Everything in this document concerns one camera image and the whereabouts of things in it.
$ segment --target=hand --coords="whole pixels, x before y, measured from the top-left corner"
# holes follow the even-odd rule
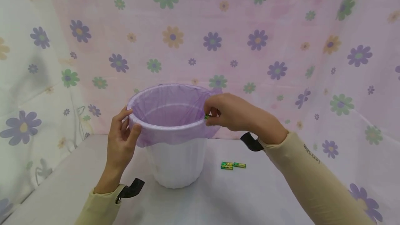
[[[287,130],[269,112],[230,93],[211,96],[205,101],[204,112],[211,113],[206,125],[219,125],[232,131],[250,131],[264,143],[281,143]]]
[[[108,133],[107,162],[104,172],[94,189],[94,193],[112,193],[118,188],[126,166],[132,160],[137,138],[142,127],[135,123],[129,130],[129,118],[124,120],[132,110],[126,106],[113,117],[110,132]]]

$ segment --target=beige sleeve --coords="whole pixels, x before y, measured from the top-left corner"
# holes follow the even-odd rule
[[[289,133],[281,144],[260,143],[316,225],[374,224],[347,188],[296,133]]]
[[[121,206],[115,201],[124,187],[119,184],[113,193],[108,194],[94,194],[92,189],[75,225],[112,225]]]

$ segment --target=white table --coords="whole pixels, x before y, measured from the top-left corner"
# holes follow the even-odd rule
[[[4,225],[73,225],[100,178],[106,143],[105,135],[85,140]],[[221,161],[245,163],[247,168],[223,170]],[[123,199],[114,224],[313,224],[268,157],[248,150],[239,140],[208,140],[203,172],[185,188],[159,185],[142,148],[136,149],[122,181],[129,185],[135,177],[145,185],[138,196]]]

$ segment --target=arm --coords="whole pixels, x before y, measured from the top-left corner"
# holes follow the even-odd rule
[[[273,115],[229,93],[210,97],[205,113],[210,112],[207,125],[258,136],[265,153],[316,225],[374,224],[336,176]]]
[[[129,130],[129,119],[121,123],[131,113],[132,110],[126,110],[124,107],[113,118],[108,133],[106,167],[97,186],[90,191],[75,225],[111,225],[117,217],[121,203],[116,203],[116,199],[124,188],[119,182],[132,159],[141,131],[138,124]]]

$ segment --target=trash can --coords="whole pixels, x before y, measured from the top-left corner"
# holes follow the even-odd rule
[[[206,139],[219,127],[205,125],[203,106],[221,89],[167,84],[135,94],[127,104],[130,128],[142,125],[137,146],[147,149],[154,178],[167,188],[193,183],[203,170]]]

